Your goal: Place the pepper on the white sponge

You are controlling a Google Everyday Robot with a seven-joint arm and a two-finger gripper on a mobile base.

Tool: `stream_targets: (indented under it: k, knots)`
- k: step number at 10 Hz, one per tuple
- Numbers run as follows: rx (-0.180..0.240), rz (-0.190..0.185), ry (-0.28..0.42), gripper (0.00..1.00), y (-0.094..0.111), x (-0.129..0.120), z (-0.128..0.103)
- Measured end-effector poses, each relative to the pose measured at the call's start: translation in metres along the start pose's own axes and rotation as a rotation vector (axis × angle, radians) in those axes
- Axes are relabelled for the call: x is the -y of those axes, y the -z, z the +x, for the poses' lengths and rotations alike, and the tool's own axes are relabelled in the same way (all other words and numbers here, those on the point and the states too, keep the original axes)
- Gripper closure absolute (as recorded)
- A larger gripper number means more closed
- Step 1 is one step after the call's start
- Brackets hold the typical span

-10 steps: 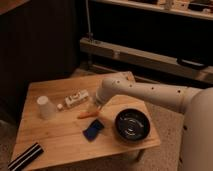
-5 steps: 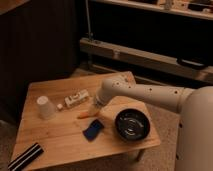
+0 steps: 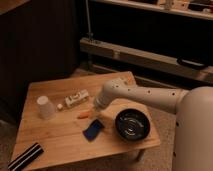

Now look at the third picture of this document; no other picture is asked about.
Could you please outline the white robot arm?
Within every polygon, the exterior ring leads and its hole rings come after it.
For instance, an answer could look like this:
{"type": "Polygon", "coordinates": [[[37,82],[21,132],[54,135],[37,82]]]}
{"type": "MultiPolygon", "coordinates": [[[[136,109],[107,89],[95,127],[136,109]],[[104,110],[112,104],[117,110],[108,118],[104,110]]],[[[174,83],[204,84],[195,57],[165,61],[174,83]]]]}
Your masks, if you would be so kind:
{"type": "Polygon", "coordinates": [[[213,87],[191,90],[128,85],[108,80],[94,98],[96,110],[126,99],[176,116],[172,171],[213,171],[213,87]]]}

